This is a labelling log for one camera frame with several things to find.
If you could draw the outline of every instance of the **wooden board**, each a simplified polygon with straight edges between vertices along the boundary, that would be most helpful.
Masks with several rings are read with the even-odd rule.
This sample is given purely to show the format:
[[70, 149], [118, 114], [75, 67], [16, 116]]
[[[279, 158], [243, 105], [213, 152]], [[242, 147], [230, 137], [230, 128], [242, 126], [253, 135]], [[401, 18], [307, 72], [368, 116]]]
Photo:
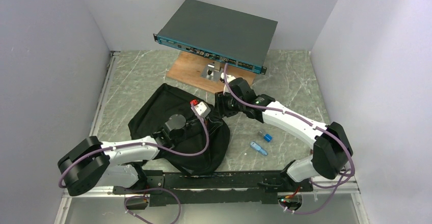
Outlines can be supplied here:
[[[174, 65], [167, 72], [167, 77], [206, 90], [210, 93], [220, 92], [224, 89], [224, 84], [222, 82], [216, 82], [201, 77], [201, 72], [207, 67], [207, 64], [213, 62], [213, 60], [195, 54], [181, 52], [177, 60], [174, 62]], [[229, 66], [228, 74], [235, 77], [243, 77], [249, 85], [252, 84], [256, 76], [256, 74], [251, 71], [233, 66]]]

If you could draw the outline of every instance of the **black cloth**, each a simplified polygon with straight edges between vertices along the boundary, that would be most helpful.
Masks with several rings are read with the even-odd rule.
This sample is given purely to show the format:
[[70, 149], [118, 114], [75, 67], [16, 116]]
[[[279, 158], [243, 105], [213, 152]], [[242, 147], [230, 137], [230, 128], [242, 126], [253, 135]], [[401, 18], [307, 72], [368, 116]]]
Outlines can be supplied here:
[[[128, 126], [132, 139], [139, 139], [160, 131], [163, 124], [170, 116], [175, 114], [183, 115], [190, 125], [199, 122], [194, 112], [191, 110], [190, 102], [194, 99], [202, 99], [172, 87], [166, 83], [162, 84], [130, 120]], [[221, 164], [228, 148], [230, 130], [228, 125], [220, 118], [209, 114], [207, 128], [209, 130], [209, 147], [201, 155], [188, 157], [179, 156], [165, 150], [161, 150], [158, 158], [165, 158], [174, 167], [187, 175], [204, 175], [213, 173]], [[174, 143], [173, 150], [181, 153], [197, 153], [205, 146], [205, 134], [202, 126], [193, 126], [187, 130], [181, 140]]]

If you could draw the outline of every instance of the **cable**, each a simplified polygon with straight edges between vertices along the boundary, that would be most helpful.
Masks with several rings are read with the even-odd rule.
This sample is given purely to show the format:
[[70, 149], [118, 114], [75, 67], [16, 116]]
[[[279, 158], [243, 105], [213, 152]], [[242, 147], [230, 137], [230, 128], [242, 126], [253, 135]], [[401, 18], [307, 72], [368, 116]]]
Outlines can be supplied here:
[[[149, 189], [144, 189], [144, 190], [139, 190], [139, 191], [135, 191], [135, 190], [134, 190], [134, 192], [155, 191], [155, 190], [161, 190], [161, 191], [167, 192], [167, 193], [171, 194], [171, 195], [176, 199], [177, 204], [178, 204], [178, 213], [177, 213], [177, 216], [176, 216], [176, 218], [174, 219], [174, 221], [171, 222], [170, 224], [174, 224], [174, 223], [176, 223], [176, 222], [178, 221], [178, 219], [180, 218], [180, 214], [181, 214], [181, 203], [180, 203], [180, 200], [178, 199], [178, 197], [177, 197], [173, 192], [169, 191], [168, 189], [160, 188], [160, 187], [149, 188]], [[126, 210], [126, 213], [131, 214], [133, 217], [136, 217], [136, 218], [138, 218], [139, 220], [142, 220], [143, 222], [145, 222], [145, 223], [147, 223], [147, 224], [153, 224], [153, 223], [149, 222], [148, 220], [142, 218], [140, 215], [137, 215], [137, 214], [133, 213], [132, 211], [130, 211], [130, 210], [127, 208], [127, 205], [126, 205], [126, 204], [127, 204], [127, 202], [128, 202], [129, 200], [131, 200], [131, 199], [148, 199], [148, 198], [145, 197], [145, 196], [141, 196], [141, 195], [134, 195], [134, 196], [132, 196], [132, 197], [128, 197], [128, 198], [124, 201], [124, 209]]]
[[[259, 105], [254, 105], [254, 104], [249, 104], [244, 102], [243, 100], [241, 100], [239, 97], [237, 97], [231, 90], [228, 81], [227, 81], [227, 76], [228, 76], [228, 63], [225, 64], [224, 67], [224, 82], [225, 82], [225, 86], [227, 87], [228, 91], [230, 92], [230, 94], [235, 98], [235, 100], [237, 100], [239, 103], [248, 106], [248, 107], [252, 107], [252, 108], [258, 108], [258, 109], [269, 109], [269, 110], [274, 110], [274, 111], [279, 111], [281, 113], [287, 114], [287, 115], [291, 115], [296, 117], [297, 119], [305, 122], [306, 124], [308, 124], [309, 126], [313, 126], [312, 122], [306, 120], [305, 118], [301, 117], [300, 115], [294, 114], [292, 112], [289, 111], [283, 111], [279, 108], [272, 108], [272, 107], [266, 107], [266, 106], [259, 106]], [[348, 162], [350, 165], [350, 169], [351, 169], [351, 174], [347, 175], [345, 173], [342, 173], [342, 176], [345, 177], [352, 177], [354, 176], [354, 174], [356, 173], [356, 169], [354, 167], [354, 162], [353, 159], [351, 158], [351, 154], [349, 153], [348, 149], [346, 148], [346, 146], [343, 144], [343, 142], [337, 138], [335, 135], [331, 134], [330, 132], [320, 128], [320, 127], [316, 127], [317, 130], [321, 131], [322, 133], [325, 133], [326, 135], [330, 136], [332, 139], [334, 139], [339, 145], [340, 147], [343, 149], [344, 153], [346, 154], [346, 157], [348, 158]]]
[[204, 119], [201, 116], [199, 116], [199, 114], [195, 110], [195, 107], [193, 105], [191, 105], [191, 108], [192, 108], [192, 111], [194, 112], [194, 114], [200, 120], [201, 125], [203, 126], [203, 129], [204, 129], [204, 134], [205, 134], [206, 142], [205, 142], [204, 149], [202, 149], [200, 152], [193, 153], [193, 154], [185, 154], [185, 153], [180, 153], [180, 152], [174, 151], [172, 149], [166, 148], [166, 147], [158, 145], [158, 144], [146, 143], [146, 142], [142, 142], [142, 143], [130, 143], [130, 144], [123, 144], [123, 145], [118, 145], [118, 146], [111, 146], [111, 147], [106, 147], [106, 148], [102, 148], [102, 149], [97, 149], [95, 151], [92, 151], [90, 153], [87, 153], [87, 154], [81, 156], [75, 162], [73, 162], [69, 167], [66, 168], [66, 170], [62, 173], [62, 175], [60, 177], [59, 188], [66, 188], [66, 186], [62, 184], [63, 179], [70, 172], [70, 170], [72, 168], [74, 168], [77, 164], [79, 164], [81, 161], [83, 161], [83, 160], [87, 159], [88, 157], [93, 156], [95, 154], [98, 154], [98, 153], [101, 153], [101, 152], [104, 152], [104, 151], [108, 151], [108, 150], [113, 150], [114, 147], [116, 149], [122, 149], [122, 148], [133, 147], [133, 146], [150, 145], [150, 146], [154, 146], [154, 147], [163, 149], [163, 150], [168, 151], [168, 152], [173, 153], [173, 154], [177, 154], [177, 155], [180, 155], [180, 156], [188, 156], [188, 157], [193, 157], [193, 156], [197, 156], [197, 155], [200, 155], [200, 154], [204, 153], [207, 150], [208, 145], [209, 145], [209, 141], [210, 141], [209, 140], [209, 136], [208, 136], [208, 130], [207, 130], [207, 127], [205, 126]]
[[297, 187], [297, 189], [295, 190], [295, 192], [293, 194], [285, 196], [285, 198], [290, 199], [290, 198], [294, 197], [299, 191], [300, 191], [300, 186]]
[[[121, 148], [127, 148], [127, 147], [132, 147], [132, 146], [138, 146], [138, 145], [142, 145], [143, 143], [130, 143], [130, 144], [123, 144], [123, 145], [119, 145], [116, 146], [116, 148], [121, 149]], [[113, 147], [107, 147], [107, 148], [103, 148], [103, 149], [97, 149], [94, 150], [90, 153], [87, 153], [83, 156], [81, 156], [79, 159], [77, 159], [75, 162], [73, 162], [69, 167], [66, 168], [66, 170], [62, 173], [60, 180], [59, 180], [59, 188], [66, 188], [65, 185], [62, 184], [63, 179], [65, 179], [65, 176], [69, 173], [69, 171], [74, 168], [77, 164], [79, 164], [81, 161], [87, 159], [88, 157], [101, 153], [103, 151], [108, 151], [108, 150], [112, 150]]]
[[340, 186], [340, 185], [346, 183], [347, 181], [349, 181], [350, 179], [351, 179], [351, 177], [347, 177], [345, 180], [341, 181], [339, 184], [330, 185], [330, 186], [321, 186], [321, 185], [318, 185], [318, 184], [314, 183], [314, 182], [312, 181], [312, 179], [310, 179], [310, 182], [312, 183], [312, 185], [317, 186], [317, 187], [319, 187], [319, 188], [323, 188], [323, 189], [330, 189], [330, 188], [334, 188], [334, 187]]

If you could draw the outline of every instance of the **blue usb drive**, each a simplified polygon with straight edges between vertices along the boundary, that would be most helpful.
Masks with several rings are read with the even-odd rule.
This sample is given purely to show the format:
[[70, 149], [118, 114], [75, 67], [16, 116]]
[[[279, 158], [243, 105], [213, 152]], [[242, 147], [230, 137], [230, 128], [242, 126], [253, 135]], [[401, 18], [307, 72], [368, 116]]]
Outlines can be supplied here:
[[260, 152], [262, 155], [267, 156], [267, 151], [265, 151], [261, 146], [259, 146], [256, 142], [251, 142], [251, 148], [255, 149], [256, 151]]

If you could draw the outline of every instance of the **metal bracket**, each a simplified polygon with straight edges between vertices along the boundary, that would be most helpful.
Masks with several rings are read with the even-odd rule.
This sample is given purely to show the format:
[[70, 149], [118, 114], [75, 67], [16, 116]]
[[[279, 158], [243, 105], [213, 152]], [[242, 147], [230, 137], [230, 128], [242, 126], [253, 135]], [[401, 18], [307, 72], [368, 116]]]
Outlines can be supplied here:
[[[164, 177], [163, 176], [147, 176], [147, 185], [148, 188], [155, 188], [155, 187], [164, 187]], [[124, 187], [114, 186], [113, 188], [113, 194], [116, 195], [124, 195], [124, 194], [143, 194], [145, 191], [133, 191], [126, 189]], [[161, 190], [152, 191], [152, 194], [161, 194]]]
[[54, 224], [64, 224], [66, 222], [71, 201], [72, 201], [71, 197], [62, 198], [62, 201], [60, 202], [59, 210], [57, 211], [56, 219], [54, 220]]
[[351, 193], [353, 199], [354, 208], [356, 209], [357, 218], [360, 224], [369, 224], [369, 218], [367, 217], [366, 210], [363, 205], [362, 197], [359, 193]]
[[222, 72], [224, 72], [224, 69], [222, 69], [221, 63], [215, 61], [204, 68], [201, 72], [201, 77], [217, 82], [221, 78]]

